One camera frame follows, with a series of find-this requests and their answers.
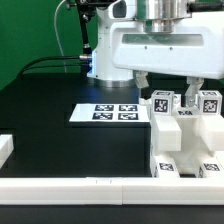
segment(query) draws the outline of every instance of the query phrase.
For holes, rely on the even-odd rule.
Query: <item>black cable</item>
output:
[[[44,57],[44,58],[39,58],[34,61],[31,61],[27,65],[25,65],[20,72],[18,73],[17,77],[20,77],[24,71],[26,71],[29,67],[32,65],[38,64],[40,62],[44,61],[64,61],[64,60],[76,60],[79,59],[79,56],[53,56],[53,57]]]
[[[215,12],[224,10],[224,1],[195,2],[188,5],[188,12]]]
[[[79,63],[79,64],[70,64],[70,65],[66,65],[66,67],[75,67],[75,66],[81,66],[81,65],[88,65],[86,63]],[[31,67],[31,68],[27,68],[23,71],[23,73],[21,73],[21,76],[24,75],[24,72],[29,71],[29,70],[33,70],[33,69],[42,69],[42,68],[62,68],[64,67],[64,65],[46,65],[46,66],[35,66],[35,67]]]

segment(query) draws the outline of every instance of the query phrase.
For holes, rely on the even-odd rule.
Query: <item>green wall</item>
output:
[[[28,62],[60,55],[53,26],[54,12],[60,1],[1,0],[0,89],[10,83]],[[88,24],[93,47],[97,41],[96,28],[94,19]],[[67,11],[65,5],[62,6],[58,14],[58,30],[65,55],[80,54],[82,41],[76,8]]]

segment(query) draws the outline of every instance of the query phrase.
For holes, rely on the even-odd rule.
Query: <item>white robot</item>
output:
[[[199,91],[204,78],[224,78],[223,8],[223,2],[118,0],[98,10],[98,46],[88,77],[110,87],[134,79],[143,90],[154,177],[224,177],[222,96]],[[148,72],[186,76],[185,107],[172,91],[155,91],[148,99]]]

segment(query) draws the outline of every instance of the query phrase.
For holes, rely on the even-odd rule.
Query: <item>metal cylinder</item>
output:
[[[186,0],[138,0],[138,20],[169,20],[184,18],[187,13]]]

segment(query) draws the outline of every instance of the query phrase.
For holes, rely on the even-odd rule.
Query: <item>black and white tag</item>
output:
[[[113,111],[114,105],[96,105],[95,111]]]
[[[137,113],[118,113],[118,120],[138,120]]]
[[[218,109],[218,100],[204,100],[204,113],[216,113]]]
[[[159,163],[161,170],[174,171],[173,165],[168,163]]]
[[[93,120],[112,120],[113,113],[94,113]]]
[[[119,111],[138,111],[137,105],[119,105]]]
[[[202,92],[202,94],[204,95],[204,96],[217,96],[217,93],[216,92]]]
[[[187,116],[189,116],[189,115],[193,115],[193,113],[191,112],[191,111],[178,111],[178,114],[179,115],[187,115]]]
[[[204,167],[206,170],[209,170],[209,171],[220,171],[217,164],[204,163]]]
[[[168,100],[155,99],[154,112],[168,112]]]

